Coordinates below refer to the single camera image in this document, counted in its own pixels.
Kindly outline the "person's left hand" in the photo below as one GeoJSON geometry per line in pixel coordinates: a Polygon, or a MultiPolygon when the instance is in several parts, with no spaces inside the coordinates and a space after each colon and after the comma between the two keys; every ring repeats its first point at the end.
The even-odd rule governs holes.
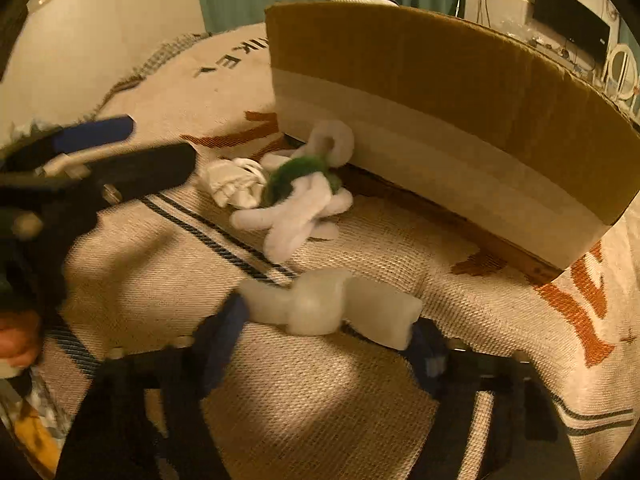
{"type": "Polygon", "coordinates": [[[0,358],[9,366],[26,368],[34,364],[42,350],[41,318],[33,310],[2,312],[0,358]]]}

